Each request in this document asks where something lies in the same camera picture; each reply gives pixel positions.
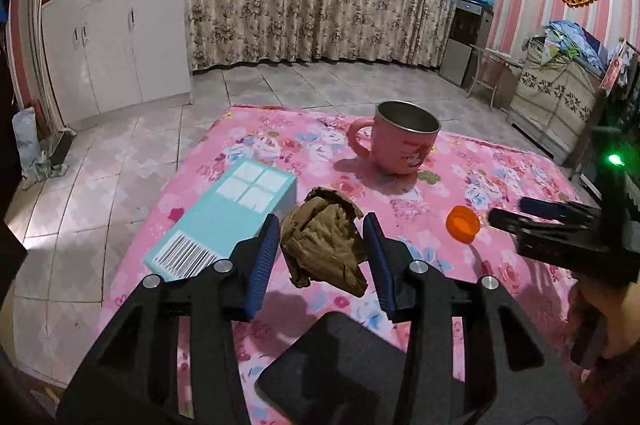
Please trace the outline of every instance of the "mug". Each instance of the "mug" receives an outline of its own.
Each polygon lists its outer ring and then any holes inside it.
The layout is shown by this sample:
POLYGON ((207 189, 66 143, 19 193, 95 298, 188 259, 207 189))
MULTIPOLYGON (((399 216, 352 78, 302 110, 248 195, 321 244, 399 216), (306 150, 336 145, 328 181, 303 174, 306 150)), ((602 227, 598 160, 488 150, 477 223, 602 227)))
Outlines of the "mug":
POLYGON ((412 174, 431 152, 440 122, 430 112, 407 101, 383 101, 373 118, 358 118, 347 131, 349 146, 388 174, 412 174), (356 134, 372 127, 371 150, 357 142, 356 134))

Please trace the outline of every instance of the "mug handle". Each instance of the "mug handle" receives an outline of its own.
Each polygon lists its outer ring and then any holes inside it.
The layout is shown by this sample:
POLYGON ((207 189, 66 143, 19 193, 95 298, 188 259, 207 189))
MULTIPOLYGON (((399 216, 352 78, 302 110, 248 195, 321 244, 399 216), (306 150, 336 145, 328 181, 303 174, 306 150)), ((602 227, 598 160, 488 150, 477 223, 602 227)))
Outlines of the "mug handle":
POLYGON ((358 118, 351 125, 349 125, 349 129, 347 130, 347 140, 349 141, 349 147, 353 149, 354 153, 365 160, 369 159, 369 154, 371 153, 371 151, 358 143, 356 135, 361 129, 372 126, 373 118, 358 118))

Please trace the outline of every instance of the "table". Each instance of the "table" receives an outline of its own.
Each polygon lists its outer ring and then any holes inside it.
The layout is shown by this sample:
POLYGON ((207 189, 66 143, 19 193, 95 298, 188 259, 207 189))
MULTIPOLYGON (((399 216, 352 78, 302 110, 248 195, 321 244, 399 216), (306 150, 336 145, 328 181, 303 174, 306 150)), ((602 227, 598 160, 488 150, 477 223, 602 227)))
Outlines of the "table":
POLYGON ((466 93, 466 97, 468 98, 471 96, 471 92, 473 91, 474 86, 476 84, 482 85, 482 87, 486 87, 492 92, 491 101, 489 102, 489 110, 491 110, 492 108, 494 108, 494 97, 495 97, 495 93, 498 90, 498 86, 500 85, 500 78, 502 77, 502 75, 498 76, 498 78, 496 78, 493 84, 479 80, 480 73, 481 73, 482 59, 486 58, 492 62, 498 62, 500 64, 503 64, 505 68, 511 67, 516 69, 522 69, 524 62, 522 60, 517 60, 516 58, 513 58, 511 55, 508 55, 507 53, 502 53, 497 50, 492 50, 489 48, 480 48, 473 44, 471 44, 471 47, 473 51, 478 53, 478 62, 476 64, 476 74, 474 75, 474 81, 471 82, 471 86, 469 87, 469 90, 466 93))
MULTIPOLYGON (((215 122, 180 166, 141 226, 116 273, 103 303, 101 331, 140 280, 148 274, 145 253, 211 182, 235 160, 245 156, 295 174, 298 201, 314 186, 335 188, 367 214, 376 212, 386 236, 406 243, 423 259, 451 277, 476 281, 495 275, 513 294, 559 356, 568 365, 566 322, 567 272, 529 261, 514 252, 511 235, 487 227, 494 206, 514 210, 521 196, 566 201, 578 198, 551 161, 527 151, 507 148, 441 131, 416 176, 385 176, 356 157, 346 131, 356 117, 322 112, 233 106, 215 122), (482 229, 472 246, 454 240, 445 219, 456 204, 480 217, 482 229)), ((369 139, 370 129, 361 132, 369 139)), ((380 310, 369 267, 362 270, 369 287, 356 298, 325 283, 299 290, 289 280, 284 259, 274 265, 264 304, 252 323, 236 323, 234 339, 239 372, 252 423, 287 421, 254 391, 260 372, 322 314, 347 313, 394 345, 406 349, 409 325, 393 325, 380 310)), ((180 332, 180 398, 190 401, 188 330, 180 332)), ((463 379, 463 337, 454 323, 454 372, 463 379)))

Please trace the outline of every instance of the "orange cap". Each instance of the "orange cap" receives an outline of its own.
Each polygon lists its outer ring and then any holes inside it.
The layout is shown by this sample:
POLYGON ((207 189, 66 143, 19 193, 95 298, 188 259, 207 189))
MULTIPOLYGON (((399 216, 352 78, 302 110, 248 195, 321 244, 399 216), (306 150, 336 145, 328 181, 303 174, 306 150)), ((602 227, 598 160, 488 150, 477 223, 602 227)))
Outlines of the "orange cap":
POLYGON ((480 231, 480 219, 470 208, 457 204, 447 215, 446 226, 454 239, 470 245, 480 231))

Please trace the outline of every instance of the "hand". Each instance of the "hand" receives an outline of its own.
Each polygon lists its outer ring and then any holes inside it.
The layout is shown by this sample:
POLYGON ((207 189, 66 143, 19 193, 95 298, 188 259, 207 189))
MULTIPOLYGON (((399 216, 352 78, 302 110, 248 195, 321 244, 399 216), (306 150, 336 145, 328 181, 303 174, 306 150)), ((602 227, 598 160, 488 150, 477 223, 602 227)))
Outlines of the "hand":
POLYGON ((626 353, 640 341, 640 285, 618 288, 588 277, 578 277, 569 293, 569 325, 575 333, 582 314, 594 306, 607 319, 607 345, 604 358, 626 353))

